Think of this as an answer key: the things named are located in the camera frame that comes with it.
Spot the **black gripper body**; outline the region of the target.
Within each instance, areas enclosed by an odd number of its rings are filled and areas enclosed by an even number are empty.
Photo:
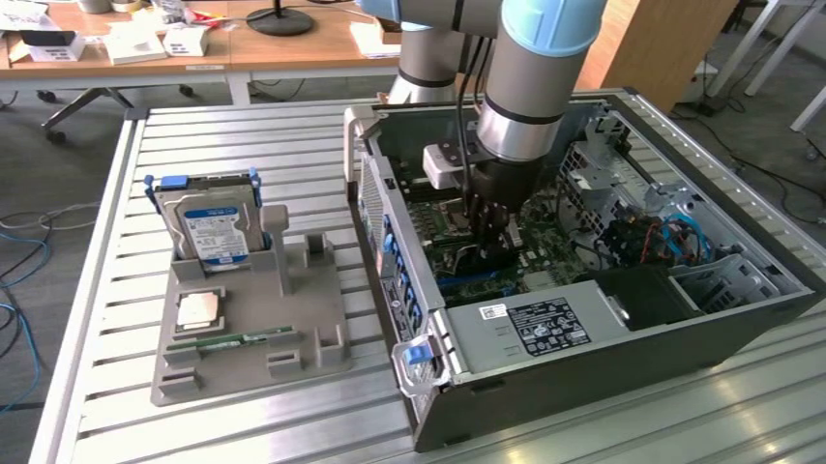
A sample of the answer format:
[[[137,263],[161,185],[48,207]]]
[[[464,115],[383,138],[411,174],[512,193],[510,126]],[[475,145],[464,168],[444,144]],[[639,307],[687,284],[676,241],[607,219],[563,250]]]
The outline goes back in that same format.
[[[474,164],[470,173],[470,201],[503,206],[518,214],[532,196],[539,160],[511,162],[490,159]]]

